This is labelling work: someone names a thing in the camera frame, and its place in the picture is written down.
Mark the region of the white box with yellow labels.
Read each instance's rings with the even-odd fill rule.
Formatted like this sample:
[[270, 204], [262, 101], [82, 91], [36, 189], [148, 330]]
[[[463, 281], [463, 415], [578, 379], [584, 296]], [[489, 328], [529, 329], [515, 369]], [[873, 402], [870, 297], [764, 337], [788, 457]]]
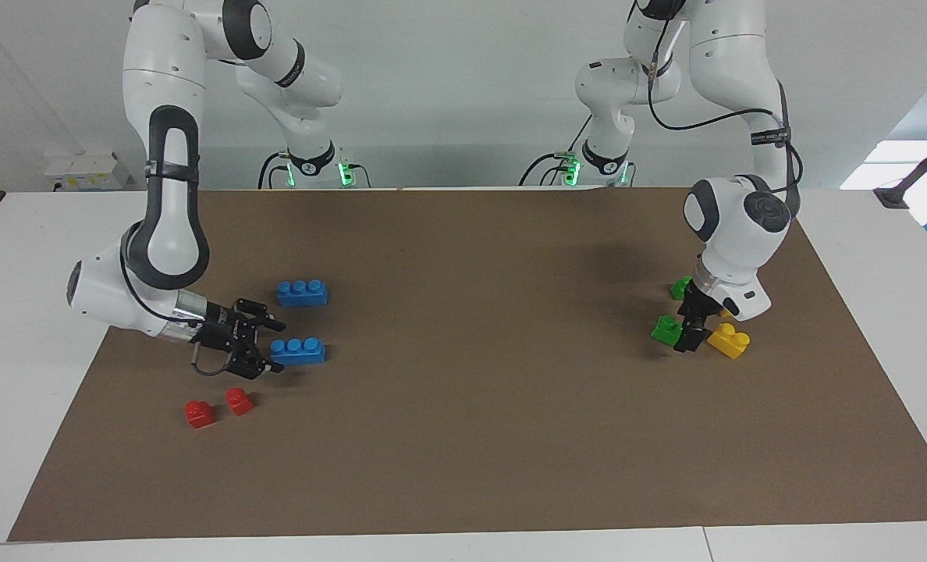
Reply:
[[133, 175], [111, 151], [50, 157], [44, 177], [55, 191], [123, 191], [135, 188]]

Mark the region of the brown table mat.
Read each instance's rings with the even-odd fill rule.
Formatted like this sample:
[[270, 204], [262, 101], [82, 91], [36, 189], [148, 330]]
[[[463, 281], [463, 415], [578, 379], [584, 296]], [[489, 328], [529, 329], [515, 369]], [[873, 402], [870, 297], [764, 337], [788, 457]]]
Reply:
[[[742, 356], [650, 338], [701, 251], [683, 203], [206, 192], [196, 291], [267, 303], [327, 360], [207, 378], [185, 344], [108, 331], [9, 538], [927, 520], [927, 444], [798, 224]], [[279, 306], [299, 279], [328, 303]]]

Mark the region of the blue three-stud toy brick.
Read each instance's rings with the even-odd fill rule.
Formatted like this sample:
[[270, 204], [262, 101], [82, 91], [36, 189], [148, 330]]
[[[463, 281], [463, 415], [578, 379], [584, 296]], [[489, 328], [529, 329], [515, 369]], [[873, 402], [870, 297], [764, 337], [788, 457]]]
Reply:
[[284, 308], [307, 308], [324, 306], [329, 301], [327, 285], [320, 279], [282, 281], [275, 288], [279, 306]]
[[314, 337], [304, 340], [274, 340], [270, 345], [271, 359], [285, 366], [318, 365], [327, 360], [324, 343]]

